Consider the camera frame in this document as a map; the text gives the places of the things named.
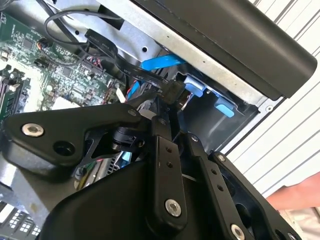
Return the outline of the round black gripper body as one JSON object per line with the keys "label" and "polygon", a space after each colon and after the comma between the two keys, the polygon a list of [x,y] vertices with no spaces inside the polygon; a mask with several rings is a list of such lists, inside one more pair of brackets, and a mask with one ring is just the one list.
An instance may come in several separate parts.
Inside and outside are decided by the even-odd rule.
{"label": "round black gripper body", "polygon": [[195,180],[176,153],[127,165],[62,200],[42,226],[43,240],[209,240],[221,230],[198,158]]}

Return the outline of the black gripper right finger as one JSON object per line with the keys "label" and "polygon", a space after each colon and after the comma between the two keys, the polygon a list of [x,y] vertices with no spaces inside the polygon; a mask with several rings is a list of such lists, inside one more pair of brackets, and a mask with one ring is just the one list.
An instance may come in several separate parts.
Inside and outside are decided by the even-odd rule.
{"label": "black gripper right finger", "polygon": [[187,132],[184,115],[168,107],[172,137],[182,157],[193,240],[299,240],[297,231],[220,152],[207,154]]}

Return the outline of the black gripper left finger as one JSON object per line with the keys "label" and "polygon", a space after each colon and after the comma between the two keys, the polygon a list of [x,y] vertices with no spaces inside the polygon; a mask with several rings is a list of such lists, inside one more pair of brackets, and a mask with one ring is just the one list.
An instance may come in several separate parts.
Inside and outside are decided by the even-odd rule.
{"label": "black gripper left finger", "polygon": [[117,152],[132,152],[129,164],[147,154],[180,158],[169,106],[160,98],[155,105],[151,119],[125,103],[13,115],[1,127],[1,153],[19,169],[55,184],[68,181],[84,163]]}

